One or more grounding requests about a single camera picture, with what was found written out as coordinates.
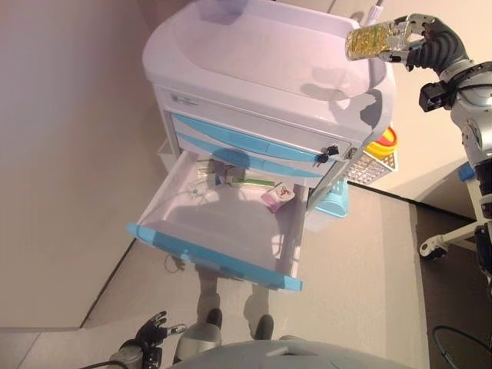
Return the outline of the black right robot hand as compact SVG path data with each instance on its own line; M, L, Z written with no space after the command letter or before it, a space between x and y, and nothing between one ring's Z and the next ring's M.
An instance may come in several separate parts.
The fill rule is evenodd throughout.
M469 58L457 33L433 15L413 13L396 18L391 25L391 47L378 54L386 62L403 64L409 71L430 68L440 74Z

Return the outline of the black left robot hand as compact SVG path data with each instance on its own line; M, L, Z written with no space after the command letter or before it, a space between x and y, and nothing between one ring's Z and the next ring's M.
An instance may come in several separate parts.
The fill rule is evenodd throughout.
M137 331L135 339L144 342L147 347L157 347L166 338L182 334L187 330L188 326L186 324L165 327L167 315L167 311L160 311L150 317Z

